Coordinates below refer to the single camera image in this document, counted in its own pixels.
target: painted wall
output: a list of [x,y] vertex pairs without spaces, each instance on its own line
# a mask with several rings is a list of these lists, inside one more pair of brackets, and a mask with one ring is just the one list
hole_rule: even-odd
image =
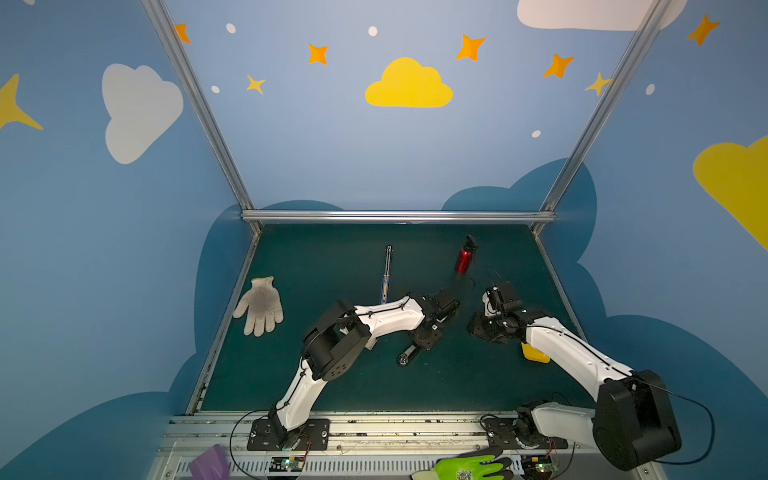
[[[742,455],[768,439],[766,15],[758,0],[690,0],[542,232],[588,339],[713,410],[712,455],[665,467],[671,480],[768,467]],[[668,459],[696,458],[707,415],[673,404],[684,447]]]
[[0,58],[0,478],[143,478],[250,229],[140,2],[3,2]]
[[167,0],[256,205],[373,210],[537,210],[649,4]]

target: red water bottle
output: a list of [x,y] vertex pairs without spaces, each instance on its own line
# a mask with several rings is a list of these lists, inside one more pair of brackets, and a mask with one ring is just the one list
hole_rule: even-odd
[[458,258],[456,259],[456,266],[454,269],[459,275],[467,273],[469,264],[472,263],[472,259],[475,257],[475,252],[478,249],[478,243],[472,235],[467,235],[467,241],[461,250],[458,251]]

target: bottle cap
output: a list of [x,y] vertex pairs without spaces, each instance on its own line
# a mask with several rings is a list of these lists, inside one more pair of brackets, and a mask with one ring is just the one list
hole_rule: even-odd
[[464,250],[467,250],[469,253],[474,253],[478,249],[478,243],[477,240],[472,235],[467,235],[467,241],[464,243]]

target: table surface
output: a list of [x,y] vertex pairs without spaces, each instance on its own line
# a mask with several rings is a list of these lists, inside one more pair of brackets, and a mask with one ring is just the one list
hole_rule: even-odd
[[[453,267],[467,234],[480,247],[465,279],[457,281]],[[285,320],[261,337],[243,334],[245,316],[232,320],[202,410],[268,409],[282,398],[303,335],[325,310],[339,299],[379,302],[387,245],[393,249],[390,301],[451,286],[459,313],[440,342],[405,368],[396,359],[411,343],[408,334],[379,339],[326,386],[314,410],[513,410],[538,399],[564,402],[560,394],[573,405],[594,406],[554,362],[528,361],[519,343],[490,345],[467,332],[483,291],[499,277],[511,281],[527,305],[544,308],[575,331],[527,226],[275,224],[265,226],[247,280],[275,277]],[[249,288],[246,281],[243,293]]]

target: yellow star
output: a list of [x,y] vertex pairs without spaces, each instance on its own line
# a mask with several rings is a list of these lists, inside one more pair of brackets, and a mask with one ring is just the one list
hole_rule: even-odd
[[264,80],[255,81],[250,75],[248,75],[248,80],[250,80],[250,85],[246,90],[258,90],[260,94],[264,95],[264,92],[261,91],[261,84],[264,83]]
[[584,91],[587,90],[594,90],[598,93],[598,97],[600,96],[600,93],[603,91],[603,87],[608,84],[608,82],[611,81],[610,78],[603,79],[602,72],[598,72],[598,79],[594,81],[592,85],[589,87],[586,87]]
[[14,75],[8,80],[8,83],[0,88],[0,128],[12,121],[29,125],[30,127],[42,130],[43,127],[38,122],[32,120],[29,115],[24,113],[16,104],[16,89],[18,88],[18,75]]

